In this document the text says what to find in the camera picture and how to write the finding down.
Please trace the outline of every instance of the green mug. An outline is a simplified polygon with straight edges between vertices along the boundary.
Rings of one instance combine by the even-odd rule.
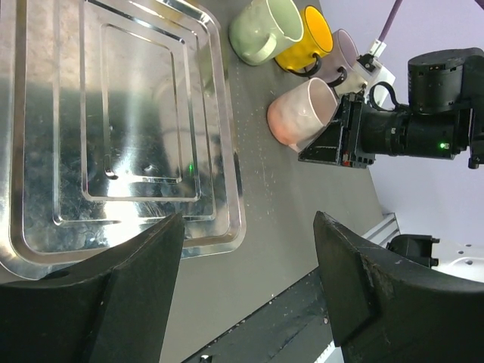
[[[253,0],[228,30],[235,53],[251,66],[269,61],[303,35],[303,20],[293,0]]]

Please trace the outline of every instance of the white and pink mug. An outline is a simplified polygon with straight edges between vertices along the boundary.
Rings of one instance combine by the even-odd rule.
[[[338,100],[325,81],[311,78],[271,103],[267,121],[273,136],[296,152],[333,119]]]

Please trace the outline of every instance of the tabletop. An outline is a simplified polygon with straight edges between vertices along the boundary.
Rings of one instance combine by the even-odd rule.
[[[274,61],[248,66],[232,51],[228,25],[250,0],[189,2],[220,22],[247,232],[232,253],[181,261],[161,355],[168,363],[187,358],[317,266],[316,211],[359,234],[382,220],[369,171],[298,162],[272,137],[267,106],[305,80]]]

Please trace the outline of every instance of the lavender wall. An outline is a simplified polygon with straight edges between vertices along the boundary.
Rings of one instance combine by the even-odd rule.
[[[392,5],[391,0],[321,0],[331,29],[346,29],[360,53],[380,35]],[[380,59],[396,76],[398,99],[406,103],[408,59],[444,48],[484,49],[484,11],[474,0],[404,0],[386,44]],[[378,157],[371,175],[380,203],[397,213],[404,233],[484,245],[479,226],[484,222],[484,167],[467,169],[467,157]]]

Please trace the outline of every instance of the silver tray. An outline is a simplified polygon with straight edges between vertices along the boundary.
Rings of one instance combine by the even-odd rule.
[[[170,213],[183,257],[245,234],[216,19],[181,0],[9,0],[0,13],[0,263],[25,278]]]

